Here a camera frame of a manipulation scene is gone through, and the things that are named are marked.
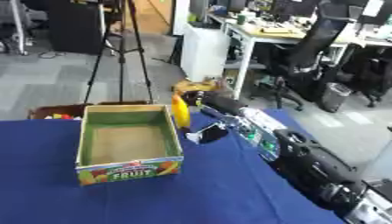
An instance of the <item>black office chair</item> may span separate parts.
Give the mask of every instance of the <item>black office chair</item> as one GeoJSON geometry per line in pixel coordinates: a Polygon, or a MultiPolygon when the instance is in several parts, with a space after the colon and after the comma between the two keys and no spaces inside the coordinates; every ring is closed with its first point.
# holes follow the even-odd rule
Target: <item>black office chair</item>
{"type": "Polygon", "coordinates": [[[295,102],[298,105],[297,110],[303,109],[304,104],[289,94],[287,87],[298,92],[303,98],[314,101],[314,84],[321,73],[322,56],[352,20],[348,5],[332,3],[330,0],[322,0],[318,4],[317,13],[318,20],[297,45],[273,45],[269,50],[267,71],[275,77],[275,83],[270,90],[276,97],[279,109],[282,108],[283,98],[295,102]]]}
{"type": "Polygon", "coordinates": [[[392,88],[392,59],[375,55],[355,62],[361,70],[354,74],[347,85],[355,93],[361,92],[369,100],[367,106],[374,108],[376,102],[381,102],[392,88]]]}

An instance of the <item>fruit box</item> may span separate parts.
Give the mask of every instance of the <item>fruit box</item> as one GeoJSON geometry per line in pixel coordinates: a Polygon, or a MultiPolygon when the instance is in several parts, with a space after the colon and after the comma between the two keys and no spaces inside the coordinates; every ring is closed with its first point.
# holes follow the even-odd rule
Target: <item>fruit box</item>
{"type": "Polygon", "coordinates": [[[82,186],[178,173],[184,157],[166,106],[89,106],[76,171],[82,186]]]}

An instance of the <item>tripod leg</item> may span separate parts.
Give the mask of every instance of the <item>tripod leg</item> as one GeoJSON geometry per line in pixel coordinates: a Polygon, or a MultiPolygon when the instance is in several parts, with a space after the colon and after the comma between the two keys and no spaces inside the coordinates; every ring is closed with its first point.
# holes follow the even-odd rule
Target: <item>tripod leg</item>
{"type": "MultiPolygon", "coordinates": [[[[113,7],[112,11],[110,12],[110,15],[109,15],[110,21],[113,19],[114,15],[115,15],[115,8],[113,7]]],[[[105,32],[103,34],[103,37],[102,37],[101,48],[100,48],[100,51],[98,52],[98,57],[96,58],[96,61],[95,61],[95,64],[94,64],[93,73],[91,74],[91,78],[90,78],[90,80],[87,83],[88,84],[88,88],[87,88],[87,92],[86,92],[86,97],[84,99],[84,104],[88,103],[88,98],[90,97],[90,94],[91,94],[91,88],[94,85],[95,76],[96,76],[96,73],[98,72],[98,67],[100,65],[101,58],[102,58],[102,55],[103,55],[103,50],[105,50],[106,41],[108,39],[109,34],[110,34],[110,25],[107,25],[106,29],[105,29],[105,32]]]]}
{"type": "Polygon", "coordinates": [[[150,103],[153,103],[154,101],[152,99],[151,81],[150,81],[149,76],[147,74],[147,66],[145,64],[145,58],[144,58],[144,49],[142,46],[142,40],[140,38],[139,27],[137,25],[137,18],[136,18],[137,9],[136,9],[136,6],[135,6],[135,3],[133,2],[133,0],[128,0],[128,6],[129,6],[130,18],[132,19],[132,24],[135,29],[135,36],[136,36],[137,48],[138,48],[139,55],[140,55],[140,60],[142,61],[145,85],[147,86],[147,90],[149,92],[150,103]]]}
{"type": "Polygon", "coordinates": [[[120,52],[119,52],[119,59],[118,63],[120,64],[120,81],[119,81],[119,102],[120,104],[123,103],[123,86],[124,86],[124,66],[125,66],[125,23],[127,13],[125,13],[125,1],[120,1],[120,8],[122,9],[122,18],[121,18],[121,37],[120,37],[120,52]]]}

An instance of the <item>yellow object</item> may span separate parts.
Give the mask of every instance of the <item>yellow object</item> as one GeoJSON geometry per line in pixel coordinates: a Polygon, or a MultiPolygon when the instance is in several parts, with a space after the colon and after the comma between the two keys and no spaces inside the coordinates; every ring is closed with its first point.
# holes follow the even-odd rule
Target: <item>yellow object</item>
{"type": "Polygon", "coordinates": [[[53,119],[61,119],[62,115],[59,114],[54,114],[53,119]]]}
{"type": "Polygon", "coordinates": [[[202,82],[191,82],[189,80],[179,81],[173,86],[173,92],[182,95],[189,91],[214,91],[219,89],[215,80],[205,80],[202,82]]]}
{"type": "Polygon", "coordinates": [[[179,129],[191,125],[188,106],[178,94],[174,94],[171,98],[171,110],[174,113],[174,120],[179,129]]]}
{"type": "Polygon", "coordinates": [[[162,176],[171,173],[174,169],[176,169],[179,166],[179,162],[173,162],[173,164],[167,168],[164,171],[161,171],[157,176],[162,176]]]}

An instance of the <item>black mesh chair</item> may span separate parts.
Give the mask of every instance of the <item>black mesh chair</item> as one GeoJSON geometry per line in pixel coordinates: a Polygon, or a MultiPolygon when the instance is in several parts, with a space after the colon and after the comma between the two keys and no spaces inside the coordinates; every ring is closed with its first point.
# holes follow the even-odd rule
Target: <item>black mesh chair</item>
{"type": "Polygon", "coordinates": [[[270,46],[267,72],[275,78],[275,83],[269,90],[275,95],[279,109],[282,99],[295,102],[297,110],[303,109],[303,103],[291,95],[288,88],[305,99],[312,98],[312,86],[320,74],[322,56],[351,21],[346,4],[322,0],[317,13],[318,20],[297,45],[270,46]]]}

